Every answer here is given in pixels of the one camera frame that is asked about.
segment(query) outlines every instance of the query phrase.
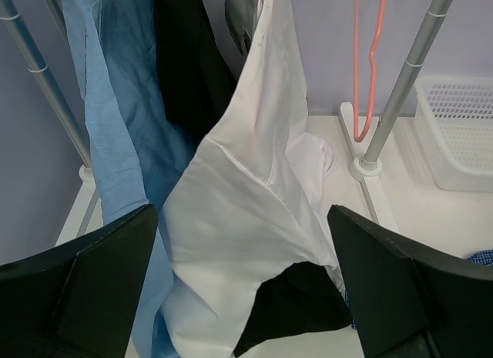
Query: plastic basket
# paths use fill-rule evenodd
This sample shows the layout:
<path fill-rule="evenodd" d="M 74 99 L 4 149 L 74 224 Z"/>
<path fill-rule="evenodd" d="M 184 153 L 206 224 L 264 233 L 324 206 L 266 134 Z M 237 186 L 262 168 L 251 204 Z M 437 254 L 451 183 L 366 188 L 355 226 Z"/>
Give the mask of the plastic basket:
<path fill-rule="evenodd" d="M 438 186 L 493 192 L 493 79 L 420 77 L 414 123 Z"/>

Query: gray wall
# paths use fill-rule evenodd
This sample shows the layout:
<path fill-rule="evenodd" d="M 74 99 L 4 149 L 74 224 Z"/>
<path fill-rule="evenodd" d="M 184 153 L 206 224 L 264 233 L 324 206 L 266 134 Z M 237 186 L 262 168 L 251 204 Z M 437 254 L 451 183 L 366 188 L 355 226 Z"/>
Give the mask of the gray wall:
<path fill-rule="evenodd" d="M 224 0 L 204 0 L 221 52 L 233 69 L 234 51 L 223 19 Z M 379 0 L 361 0 L 361 110 L 366 110 L 370 79 L 368 51 Z M 377 61 L 375 110 L 381 112 L 431 0 L 388 0 Z M 493 76 L 493 0 L 455 0 L 423 68 L 430 75 Z M 337 112 L 352 101 L 354 0 L 293 0 L 312 114 Z"/>
<path fill-rule="evenodd" d="M 78 119 L 69 49 L 43 0 L 14 0 Z M 0 22 L 0 264 L 55 244 L 80 187 L 81 165 Z"/>

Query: white cloth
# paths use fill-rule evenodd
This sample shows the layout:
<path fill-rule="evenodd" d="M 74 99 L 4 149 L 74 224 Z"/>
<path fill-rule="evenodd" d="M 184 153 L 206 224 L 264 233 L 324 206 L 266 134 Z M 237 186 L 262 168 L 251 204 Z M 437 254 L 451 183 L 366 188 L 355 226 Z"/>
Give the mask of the white cloth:
<path fill-rule="evenodd" d="M 306 133 L 290 0 L 259 0 L 233 99 L 164 206 L 176 275 L 163 304 L 181 358 L 230 358 L 260 284 L 293 263 L 335 268 L 324 177 L 332 148 Z"/>

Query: gray metal tube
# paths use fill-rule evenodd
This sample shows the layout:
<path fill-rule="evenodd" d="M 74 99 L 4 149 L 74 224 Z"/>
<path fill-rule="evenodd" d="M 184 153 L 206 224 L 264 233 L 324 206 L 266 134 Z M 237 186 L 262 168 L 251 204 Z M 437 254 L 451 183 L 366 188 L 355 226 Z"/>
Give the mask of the gray metal tube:
<path fill-rule="evenodd" d="M 60 35 L 69 42 L 67 37 L 67 29 L 65 27 L 65 20 L 63 19 L 62 3 L 60 0 L 45 0 L 49 11 L 52 13 L 53 19 L 55 20 L 56 26 L 60 31 Z"/>
<path fill-rule="evenodd" d="M 50 72 L 38 46 L 25 26 L 12 0 L 0 0 L 0 20 L 3 21 L 19 51 L 28 63 L 28 70 L 35 76 L 39 86 L 45 93 L 60 122 L 67 131 L 72 143 L 79 153 L 84 165 L 91 168 L 89 144 L 82 134 L 79 124 L 75 120 L 70 107 L 65 100 L 53 74 Z"/>
<path fill-rule="evenodd" d="M 397 77 L 391 96 L 384 109 L 381 122 L 375 131 L 368 150 L 361 160 L 361 166 L 368 170 L 377 168 L 377 160 L 384 148 L 385 142 L 394 127 L 397 117 L 401 113 L 407 95 L 409 95 L 426 55 L 433 44 L 435 37 L 445 20 L 447 11 L 453 0 L 433 0 L 421 23 L 418 34 L 409 51 L 409 55 Z"/>

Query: blue cloth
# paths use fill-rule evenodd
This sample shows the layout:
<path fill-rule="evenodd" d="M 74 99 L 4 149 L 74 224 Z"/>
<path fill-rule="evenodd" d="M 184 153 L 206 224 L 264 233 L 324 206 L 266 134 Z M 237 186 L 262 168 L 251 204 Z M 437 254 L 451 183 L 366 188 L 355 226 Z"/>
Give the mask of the blue cloth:
<path fill-rule="evenodd" d="M 469 261 L 493 267 L 493 250 L 484 250 L 468 258 Z"/>
<path fill-rule="evenodd" d="M 153 0 L 62 0 L 62 5 L 86 103 L 104 223 L 148 202 L 159 212 L 132 338 L 141 358 L 178 357 L 158 312 L 173 287 L 162 207 L 194 148 L 166 121 L 156 75 Z"/>

